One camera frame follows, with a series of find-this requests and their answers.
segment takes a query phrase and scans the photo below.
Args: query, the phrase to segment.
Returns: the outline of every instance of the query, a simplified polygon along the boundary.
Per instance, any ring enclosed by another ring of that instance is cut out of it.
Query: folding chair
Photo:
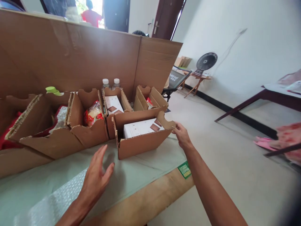
[[[180,69],[182,71],[186,71],[188,72],[188,74],[184,75],[184,74],[181,74],[177,71],[175,71],[174,68],[177,68],[177,69]],[[184,70],[182,68],[179,68],[179,67],[176,67],[176,66],[173,66],[172,68],[172,71],[170,72],[169,74],[169,86],[168,88],[166,89],[163,89],[163,92],[162,92],[162,96],[164,98],[167,98],[167,102],[169,101],[170,99],[170,95],[177,91],[179,86],[183,83],[183,81],[185,81],[188,76],[192,73],[192,71],[188,71],[188,70]]]

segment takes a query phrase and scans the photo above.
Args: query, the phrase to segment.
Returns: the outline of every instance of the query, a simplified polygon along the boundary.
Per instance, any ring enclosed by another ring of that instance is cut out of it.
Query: wooden stool
[[[194,96],[197,94],[197,90],[198,90],[198,87],[200,86],[200,84],[201,84],[201,82],[203,81],[203,80],[211,80],[212,78],[211,77],[206,77],[206,76],[204,76],[204,75],[202,75],[202,76],[199,76],[199,75],[196,75],[196,74],[194,74],[194,73],[191,73],[186,79],[188,79],[190,76],[193,76],[193,77],[195,77],[195,79],[199,79],[199,81],[198,81],[198,83],[197,83],[197,85],[195,86],[195,87],[193,87],[190,91],[189,91],[189,93],[187,93],[187,95],[184,97],[184,98],[186,98],[194,89],[195,89],[195,91],[194,91]],[[185,86],[185,81],[186,81],[186,79],[181,83],[181,85],[182,85],[182,89],[184,89],[184,86]]]

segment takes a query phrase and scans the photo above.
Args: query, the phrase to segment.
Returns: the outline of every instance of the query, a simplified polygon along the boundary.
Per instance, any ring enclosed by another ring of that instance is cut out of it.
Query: tiled floor
[[[278,157],[265,158],[265,150],[252,141],[263,136],[203,99],[177,91],[169,101],[166,118],[181,122],[209,168],[226,189],[249,225],[278,225],[279,213],[292,198],[299,174]],[[195,187],[179,198],[150,226],[210,225]]]

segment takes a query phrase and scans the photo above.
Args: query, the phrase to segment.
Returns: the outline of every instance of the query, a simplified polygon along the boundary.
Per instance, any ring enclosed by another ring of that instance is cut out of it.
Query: red shirt
[[[88,9],[82,13],[82,19],[92,24],[93,27],[98,27],[98,21],[102,19],[102,16]]]

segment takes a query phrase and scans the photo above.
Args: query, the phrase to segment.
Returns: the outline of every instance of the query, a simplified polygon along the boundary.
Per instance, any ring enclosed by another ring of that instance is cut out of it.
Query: hand
[[[176,123],[176,128],[172,131],[172,133],[174,133],[177,136],[180,147],[185,150],[193,146],[189,138],[187,129],[181,123],[179,122],[175,122],[175,123]]]
[[[87,208],[92,208],[104,193],[110,177],[113,174],[115,163],[111,163],[105,174],[103,173],[103,156],[107,150],[107,145],[100,149],[92,157],[87,170],[82,190],[78,195],[78,200]]]

